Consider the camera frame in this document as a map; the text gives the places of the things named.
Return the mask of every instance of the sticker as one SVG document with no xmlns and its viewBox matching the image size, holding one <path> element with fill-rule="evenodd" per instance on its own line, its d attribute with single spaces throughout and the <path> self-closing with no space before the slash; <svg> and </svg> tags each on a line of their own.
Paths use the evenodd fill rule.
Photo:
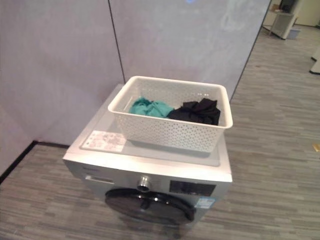
<svg viewBox="0 0 320 240">
<path fill-rule="evenodd" d="M 126 139 L 121 133 L 94 130 L 85 140 L 82 148 L 104 152 L 121 152 L 125 143 Z"/>
<path fill-rule="evenodd" d="M 196 203 L 196 205 L 194 205 L 194 207 L 200 209 L 209 209 L 214 205 L 215 201 L 216 199 L 213 197 L 202 196 L 199 198 L 198 202 Z"/>
</svg>

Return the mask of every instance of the washing machine door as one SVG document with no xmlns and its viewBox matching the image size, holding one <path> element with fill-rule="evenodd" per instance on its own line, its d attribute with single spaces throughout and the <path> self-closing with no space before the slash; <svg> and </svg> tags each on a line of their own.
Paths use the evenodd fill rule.
<svg viewBox="0 0 320 240">
<path fill-rule="evenodd" d="M 164 225 L 187 224 L 195 216 L 193 206 L 177 197 L 159 192 L 113 189 L 105 194 L 105 203 L 132 218 Z"/>
</svg>

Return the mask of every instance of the white plastic basket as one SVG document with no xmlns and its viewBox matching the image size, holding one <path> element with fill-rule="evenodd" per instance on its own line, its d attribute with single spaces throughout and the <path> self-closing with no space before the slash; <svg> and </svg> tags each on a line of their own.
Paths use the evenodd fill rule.
<svg viewBox="0 0 320 240">
<path fill-rule="evenodd" d="M 163 101 L 177 109 L 183 102 L 217 100 L 221 111 L 219 125 L 174 120 L 129 113 L 132 104 L 144 97 Z M 233 125 L 229 99 L 224 86 L 217 84 L 133 76 L 108 106 L 127 140 L 212 152 L 225 129 Z"/>
</svg>

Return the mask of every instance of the washing machine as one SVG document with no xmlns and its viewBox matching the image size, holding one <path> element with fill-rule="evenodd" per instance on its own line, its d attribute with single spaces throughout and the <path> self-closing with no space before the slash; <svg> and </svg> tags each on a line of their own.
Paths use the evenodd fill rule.
<svg viewBox="0 0 320 240">
<path fill-rule="evenodd" d="M 128 141 L 108 112 L 121 87 L 111 93 L 63 160 L 106 208 L 127 222 L 190 229 L 232 183 L 224 136 L 211 153 Z"/>
</svg>

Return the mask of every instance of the control panel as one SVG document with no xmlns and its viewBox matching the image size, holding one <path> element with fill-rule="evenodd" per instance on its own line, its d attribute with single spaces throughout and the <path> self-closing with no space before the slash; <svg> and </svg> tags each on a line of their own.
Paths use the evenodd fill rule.
<svg viewBox="0 0 320 240">
<path fill-rule="evenodd" d="M 170 181 L 170 192 L 198 196 L 211 196 L 216 185 L 193 183 L 186 181 Z"/>
</svg>

